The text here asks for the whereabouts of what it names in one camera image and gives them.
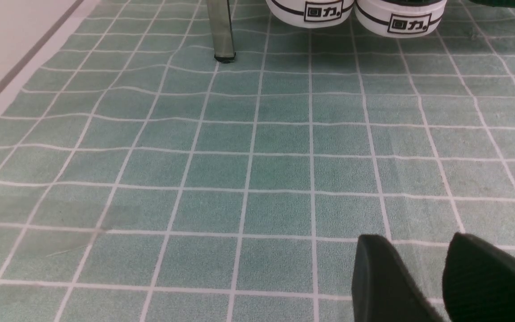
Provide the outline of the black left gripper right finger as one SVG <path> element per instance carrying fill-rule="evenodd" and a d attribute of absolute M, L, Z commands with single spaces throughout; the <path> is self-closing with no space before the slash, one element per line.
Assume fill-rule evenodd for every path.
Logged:
<path fill-rule="evenodd" d="M 452 322 L 515 322 L 515 257 L 468 233 L 455 233 L 442 274 Z"/>

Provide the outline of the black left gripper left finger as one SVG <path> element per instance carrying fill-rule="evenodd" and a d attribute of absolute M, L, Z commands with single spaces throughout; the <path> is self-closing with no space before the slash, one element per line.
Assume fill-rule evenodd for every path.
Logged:
<path fill-rule="evenodd" d="M 385 237 L 358 238 L 351 283 L 356 322 L 443 322 Z"/>

